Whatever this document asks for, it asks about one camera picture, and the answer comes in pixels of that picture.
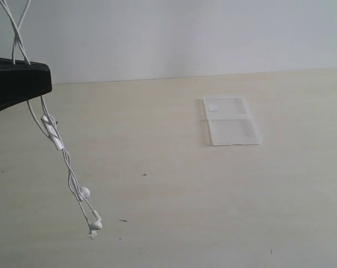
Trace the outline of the clear plastic open case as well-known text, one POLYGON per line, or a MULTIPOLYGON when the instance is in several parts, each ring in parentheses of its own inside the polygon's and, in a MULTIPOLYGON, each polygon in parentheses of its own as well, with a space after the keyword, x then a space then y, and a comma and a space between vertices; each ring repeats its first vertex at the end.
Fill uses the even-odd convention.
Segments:
POLYGON ((260 145, 262 133, 242 95, 202 98, 212 146, 260 145))

